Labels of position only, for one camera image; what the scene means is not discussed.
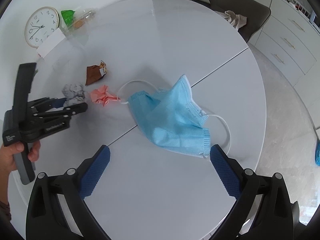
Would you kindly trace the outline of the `person left hand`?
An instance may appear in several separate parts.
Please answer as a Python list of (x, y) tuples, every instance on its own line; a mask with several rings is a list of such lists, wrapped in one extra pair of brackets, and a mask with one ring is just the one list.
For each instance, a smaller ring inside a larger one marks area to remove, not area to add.
[[(41, 144), (39, 141), (33, 143), (30, 152), (28, 153), (28, 159), (31, 162), (35, 162), (39, 159), (39, 151)], [(24, 146), (21, 142), (14, 143), (8, 147), (1, 146), (1, 171), (10, 173), (16, 170), (16, 164), (14, 156), (24, 151)]]

